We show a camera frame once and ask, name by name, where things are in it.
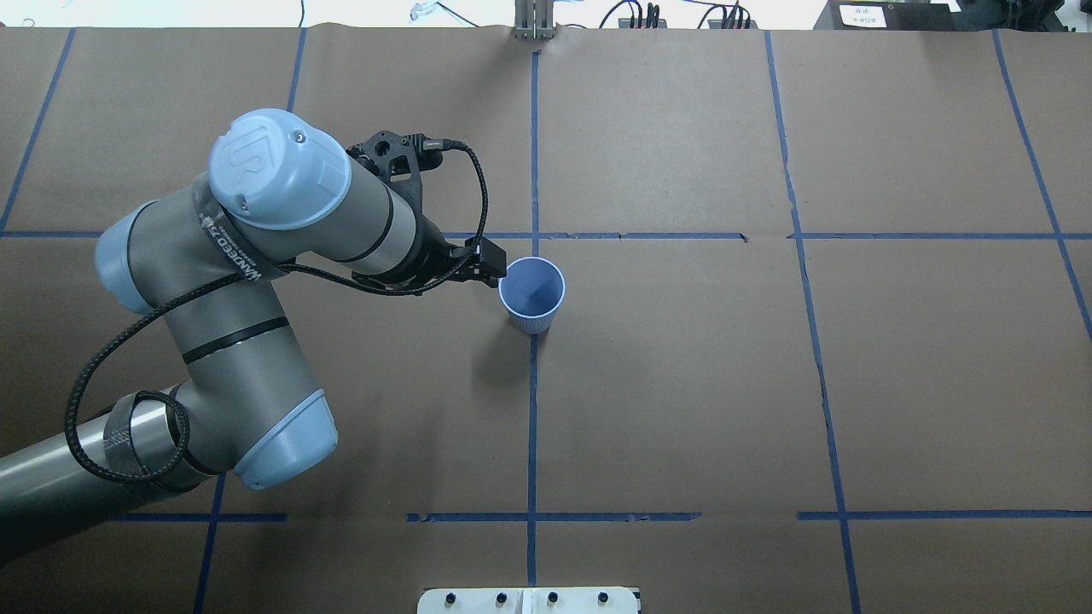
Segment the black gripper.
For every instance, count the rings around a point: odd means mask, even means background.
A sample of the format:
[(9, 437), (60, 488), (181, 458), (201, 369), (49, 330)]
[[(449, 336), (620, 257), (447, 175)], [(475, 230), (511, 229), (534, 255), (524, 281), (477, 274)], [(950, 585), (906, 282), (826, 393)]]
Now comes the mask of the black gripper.
[(375, 276), (387, 291), (425, 291), (446, 282), (480, 282), (499, 288), (508, 272), (508, 253), (492, 240), (479, 240), (475, 233), (463, 245), (448, 243), (434, 222), (415, 222), (416, 234), (410, 251), (392, 269)]

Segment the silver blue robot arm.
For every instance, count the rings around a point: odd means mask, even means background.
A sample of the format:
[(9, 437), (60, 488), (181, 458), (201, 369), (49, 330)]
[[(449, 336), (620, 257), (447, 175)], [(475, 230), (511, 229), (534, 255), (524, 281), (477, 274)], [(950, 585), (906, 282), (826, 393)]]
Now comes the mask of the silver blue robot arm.
[[(79, 371), (63, 429), (3, 458), (3, 562), (234, 473), (253, 491), (332, 454), (339, 430), (273, 282), (298, 273), (366, 294), (497, 287), (489, 194), (465, 142), (375, 133), (341, 147), (288, 110), (235, 119), (190, 186), (102, 233), (102, 286), (139, 319)], [(79, 409), (102, 364), (164, 320), (189, 374)]]

